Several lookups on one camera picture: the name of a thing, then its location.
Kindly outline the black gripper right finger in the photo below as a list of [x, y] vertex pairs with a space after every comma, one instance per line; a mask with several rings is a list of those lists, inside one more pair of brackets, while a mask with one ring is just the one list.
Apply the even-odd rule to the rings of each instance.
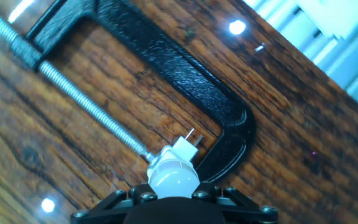
[[278, 210], [275, 207], [258, 205], [234, 187], [222, 189], [202, 182], [193, 192], [193, 199], [215, 205], [228, 223], [278, 223]]

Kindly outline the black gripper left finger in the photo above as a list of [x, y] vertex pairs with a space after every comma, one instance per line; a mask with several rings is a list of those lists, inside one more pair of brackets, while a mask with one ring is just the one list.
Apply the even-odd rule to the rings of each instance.
[[70, 224], [121, 224], [135, 206], [157, 199], [157, 194], [149, 184], [137, 185], [129, 191], [119, 189], [93, 208], [72, 213]]

